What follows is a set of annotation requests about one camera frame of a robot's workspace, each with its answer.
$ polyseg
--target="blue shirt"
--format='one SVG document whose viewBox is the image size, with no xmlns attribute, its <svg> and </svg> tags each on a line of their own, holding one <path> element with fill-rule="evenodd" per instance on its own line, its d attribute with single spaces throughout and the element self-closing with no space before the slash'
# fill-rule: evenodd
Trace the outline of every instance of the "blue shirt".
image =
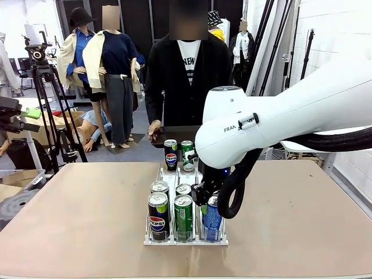
<svg viewBox="0 0 372 279">
<path fill-rule="evenodd" d="M 138 53 L 137 62 L 138 62 L 138 64 L 139 64 L 140 66 L 143 66 L 144 64 L 146 64 L 145 57 L 144 57 L 143 54 Z"/>
<path fill-rule="evenodd" d="M 107 74 L 131 76 L 131 61 L 137 58 L 135 46 L 127 34 L 112 34 L 104 31 L 102 61 Z"/>
<path fill-rule="evenodd" d="M 83 32 L 81 32 L 79 29 L 76 32 L 76 50 L 75 50 L 75 61 L 77 67 L 85 67 L 84 60 L 83 60 L 83 50 L 87 46 L 88 42 L 93 38 L 93 34 L 89 33 L 89 35 L 85 36 Z M 74 73 L 74 65 L 69 64 L 67 67 L 67 74 L 72 76 Z M 88 76 L 87 74 L 79 74 L 79 79 L 82 81 L 85 81 L 87 84 L 89 84 Z"/>
<path fill-rule="evenodd" d="M 106 116 L 106 113 L 103 110 L 101 110 L 101 115 L 102 115 L 102 119 L 103 119 L 103 128 L 105 129 L 105 133 L 108 132 L 108 131 L 111 131 L 112 130 L 112 124 L 111 124 L 111 122 L 109 122 L 109 120 Z M 94 110 L 90 110 L 89 112 L 85 112 L 81 116 L 81 118 L 83 120 L 86 120 L 87 122 L 95 125 L 95 126 L 98 126 L 98 123 L 95 120 Z M 101 135 L 101 131 L 99 129 L 97 129 L 97 130 L 95 130 L 95 132 L 91 136 L 91 139 L 94 142 L 96 142 L 100 135 Z"/>
</svg>

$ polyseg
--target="navy t-shirt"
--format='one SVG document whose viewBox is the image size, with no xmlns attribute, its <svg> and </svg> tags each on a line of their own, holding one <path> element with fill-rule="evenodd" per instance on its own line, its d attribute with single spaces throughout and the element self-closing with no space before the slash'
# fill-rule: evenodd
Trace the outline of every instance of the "navy t-shirt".
<svg viewBox="0 0 372 279">
<path fill-rule="evenodd" d="M 127 34 L 112 34 L 104 31 L 105 43 L 102 61 L 107 74 L 126 74 L 131 76 L 131 61 L 137 58 L 135 46 Z"/>
</svg>

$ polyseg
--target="blue soda can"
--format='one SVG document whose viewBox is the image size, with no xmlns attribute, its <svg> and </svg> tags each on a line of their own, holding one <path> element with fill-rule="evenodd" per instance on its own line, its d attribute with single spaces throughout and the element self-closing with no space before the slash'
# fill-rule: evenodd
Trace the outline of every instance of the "blue soda can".
<svg viewBox="0 0 372 279">
<path fill-rule="evenodd" d="M 202 208 L 202 224 L 204 237 L 207 242 L 220 241 L 220 227 L 222 217 L 219 215 L 217 208 L 217 195 L 213 195 L 206 207 Z"/>
</svg>

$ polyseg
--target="black bag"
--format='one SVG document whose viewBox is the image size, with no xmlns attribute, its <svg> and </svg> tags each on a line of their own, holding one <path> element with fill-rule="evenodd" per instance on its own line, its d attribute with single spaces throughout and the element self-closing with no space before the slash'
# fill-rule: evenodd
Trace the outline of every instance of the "black bag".
<svg viewBox="0 0 372 279">
<path fill-rule="evenodd" d="M 48 172 L 52 170 L 52 161 L 47 155 L 42 145 L 34 139 L 36 151 L 39 155 L 42 168 Z M 13 139 L 6 151 L 9 158 L 18 170 L 34 170 L 36 169 L 33 157 L 31 155 L 30 148 L 28 147 L 27 140 L 25 138 Z"/>
</svg>

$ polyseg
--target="can rack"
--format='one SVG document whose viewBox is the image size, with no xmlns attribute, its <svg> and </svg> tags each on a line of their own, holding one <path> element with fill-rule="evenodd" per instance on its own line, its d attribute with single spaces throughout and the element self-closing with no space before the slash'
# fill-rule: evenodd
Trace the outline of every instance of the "can rack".
<svg viewBox="0 0 372 279">
<path fill-rule="evenodd" d="M 170 235 L 167 241 L 158 242 L 154 241 L 152 238 L 152 231 L 150 228 L 149 222 L 149 213 L 147 212 L 146 217 L 146 230 L 145 230 L 145 241 L 144 245 L 168 245 L 168 246 L 175 246 L 175 245 L 228 245 L 228 240 L 226 236 L 226 225 L 225 219 L 222 219 L 221 227 L 220 227 L 220 241 L 217 242 L 207 242 L 205 241 L 204 237 L 204 230 L 202 230 L 202 211 L 199 206 L 195 203 L 192 204 L 193 206 L 193 219 L 192 219 L 192 241 L 189 242 L 179 242 L 177 241 L 177 237 L 175 236 L 176 233 L 176 222 L 175 222 L 175 212 L 174 212 L 174 198 L 176 197 L 176 187 L 180 184 L 195 184 L 199 183 L 202 180 L 203 175 L 198 171 L 196 162 L 196 168 L 193 173 L 186 173 L 181 170 L 178 166 L 176 172 L 168 172 L 164 169 L 163 165 L 160 164 L 158 175 L 156 180 L 162 180 L 168 183 L 169 186 L 169 211 L 170 211 Z"/>
</svg>

